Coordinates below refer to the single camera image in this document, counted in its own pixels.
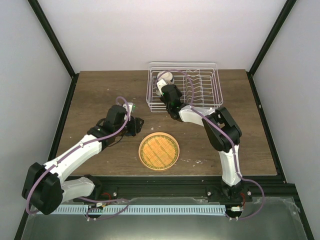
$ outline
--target orange plate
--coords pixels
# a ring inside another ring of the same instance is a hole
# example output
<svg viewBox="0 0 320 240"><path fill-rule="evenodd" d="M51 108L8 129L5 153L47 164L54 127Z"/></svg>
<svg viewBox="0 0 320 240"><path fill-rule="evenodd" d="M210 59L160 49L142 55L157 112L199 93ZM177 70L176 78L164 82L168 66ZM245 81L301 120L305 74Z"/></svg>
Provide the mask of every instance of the orange plate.
<svg viewBox="0 0 320 240"><path fill-rule="evenodd" d="M143 165L155 171L171 168L180 153L178 142L164 132L154 132L146 136L139 147L139 157Z"/></svg>

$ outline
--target metal frame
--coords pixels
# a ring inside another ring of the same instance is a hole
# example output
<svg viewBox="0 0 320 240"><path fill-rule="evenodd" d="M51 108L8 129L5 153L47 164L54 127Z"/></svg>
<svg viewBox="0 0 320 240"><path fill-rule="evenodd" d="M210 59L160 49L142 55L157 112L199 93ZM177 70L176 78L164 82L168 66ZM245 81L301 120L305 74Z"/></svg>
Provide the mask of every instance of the metal frame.
<svg viewBox="0 0 320 240"><path fill-rule="evenodd" d="M43 29L45 30L48 38L54 46L57 54L63 62L66 70L71 77L71 84L67 94L67 98L62 110L59 124L54 136L54 141L51 147L48 160L56 157L64 125L67 119L68 111L70 108L71 100L76 88L76 83L79 74L76 74L61 47L53 29L48 22L44 12L41 9L37 0L28 0L35 15L38 17ZM267 36L259 54L257 55L251 69L247 72L248 80L251 86L252 94L261 118L264 128L265 136L269 144L271 155L274 161L277 175L274 176L247 176L246 178L259 182L267 197L293 197L295 204L300 208L300 218L304 226L304 230L308 239L313 240L307 217L305 215L303 206L301 204L297 189L294 184L286 183L286 177L279 160L279 156L271 136L266 116L261 105L258 92L253 80L258 67L263 61L266 53L268 52L272 42L276 38L283 23L293 8L296 0L287 0L284 4L278 18L276 19L269 35ZM220 176L99 176L98 179L102 182L104 190L112 190L117 192L117 196L121 198L139 198L139 197L192 197L200 198L206 196L208 190L212 187L219 187L221 185ZM261 196L260 190L254 184L250 185L250 191L253 197ZM18 227L15 239L20 240L28 219L28 214L24 212L20 225Z"/></svg>

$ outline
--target purple cable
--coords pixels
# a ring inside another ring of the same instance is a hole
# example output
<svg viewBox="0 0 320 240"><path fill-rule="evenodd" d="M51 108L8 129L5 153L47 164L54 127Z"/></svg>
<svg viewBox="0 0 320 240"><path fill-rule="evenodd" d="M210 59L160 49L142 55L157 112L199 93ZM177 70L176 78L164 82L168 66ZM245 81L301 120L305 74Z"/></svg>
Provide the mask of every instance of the purple cable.
<svg viewBox="0 0 320 240"><path fill-rule="evenodd" d="M124 101L124 104L126 105L126 109L127 109L127 114L126 114L126 119L123 123L123 125L119 128L118 131L108 135L108 136L104 136L104 137L100 137L100 138L97 138L97 139L93 139L93 140L90 140L90 141L86 141L83 143L83 145L87 145L87 144L90 144L90 143L93 143L93 142L96 142L96 141L101 141L101 140L105 140L105 139L108 139L108 138L111 138L115 135L117 135L118 133L120 133L124 128L125 126L127 125L127 122L130 120L130 114L129 114L129 104L127 102L127 100L122 97L122 96L118 96L116 99L115 99L115 102L116 104L119 104L118 103L118 100L119 99L122 99ZM68 153L66 153L63 157L61 157L61 159L59 161L57 161L57 165L60 164L63 160L65 160L67 157L69 157L71 154L73 154L76 150L80 149L81 146L78 145L76 146L75 148L73 148L72 150L70 150ZM32 188L30 189L30 192L28 194L28 197L26 198L26 207L25 207L25 211L29 214L29 215L32 215L32 214L36 214L37 212L39 212L39 210L35 210L35 211L30 211L30 208L29 208L29 204L30 204L30 199L31 199L31 196L32 194L34 193L36 187L39 185L39 183L41 182L41 180L52 170L56 167L56 165L52 165L51 167L49 167L44 173L41 174L41 176L35 181L34 185L32 186ZM85 199L86 201L88 202L92 202L94 200L91 200L91 199L88 199L86 198Z"/></svg>
<svg viewBox="0 0 320 240"><path fill-rule="evenodd" d="M91 203L115 203L115 202L129 202L129 200L127 199L124 199L124 198L119 198L119 199L113 199L113 200L103 200L103 201L99 201L99 200L92 200L92 199L89 199L89 198L86 198L86 197L78 197L78 199L81 199L81 200L84 200L84 201L87 201L87 202L91 202ZM115 216L118 216L119 214L123 213L127 208L129 207L129 204L126 205L122 210L118 211L117 213L111 215L111 216L105 216L105 217L99 217L99 218L96 218L96 220L105 220L105 219L111 219ZM98 207L93 207L93 208L90 208L88 209L88 211L86 212L85 216L87 219L92 219L91 217L88 216L88 214L94 210L94 209L100 209Z"/></svg>
<svg viewBox="0 0 320 240"><path fill-rule="evenodd" d="M92 218L92 217L89 217L89 213L90 213L92 210L95 210L95 209L99 209L99 210L100 210L100 208L98 208L98 207L93 207L93 208L88 209L88 211L86 212L85 216L86 216L87 219L89 219L89 220L90 220L90 219L93 219L93 220L95 220L95 221L112 219L112 218L118 216L119 214L123 213L125 210L127 210L128 207L129 207L129 204L128 204L127 206L125 206L123 209L121 209L120 211L118 211L117 213L115 213L115 214L113 214L113 215L111 215L111 216L104 216L104 217L101 217L101 216L100 216L99 218Z"/></svg>
<svg viewBox="0 0 320 240"><path fill-rule="evenodd" d="M264 190L262 189L262 187L260 186L259 183L257 183L256 181L254 180L251 180L251 179L247 179L247 178L243 178L242 175L239 173L239 168L238 168L238 164L237 164L237 155L236 155L236 149L235 149L235 144L234 142L232 141L232 139L224 132L221 130L220 127L218 127L217 125L215 125L213 122L211 122L206 116L204 116L202 113L198 112L197 110L195 110L192 106L193 104L193 98L194 98L194 93L195 93L195 88L194 88L194 85L192 83L192 80L191 78L186 74L184 73L183 71L181 70L177 70L177 69L171 69L171 70L166 70L164 71L162 74L159 75L159 77L156 79L156 81L158 82L158 80L160 79L160 77L165 74L165 73L168 73L168 72L179 72L179 73L182 73L187 79L188 81L190 82L191 84L191 88L192 88L192 99L191 99L191 102L190 102L190 109L192 111L194 111L196 114L198 114L200 117L202 117L204 120L206 120L212 127L214 127L219 133L221 133L231 144L231 147L232 147L232 153L233 153L233 160L234 160L234 165L235 165L235 171L236 171L236 174L239 176L239 178L242 180L242 181L245 181L245 182L250 182L250 183L253 183L255 185L257 185L257 187L260 189L261 191L261 194L262 194L262 203L261 203L261 206L259 207L259 209L257 211L255 211L254 213L252 213L251 215L249 216L245 216L245 217L242 217L242 218L238 218L238 220L245 220L245 219L249 219L255 215L257 215L261 209L263 208L264 204L265 204L265 192Z"/></svg>

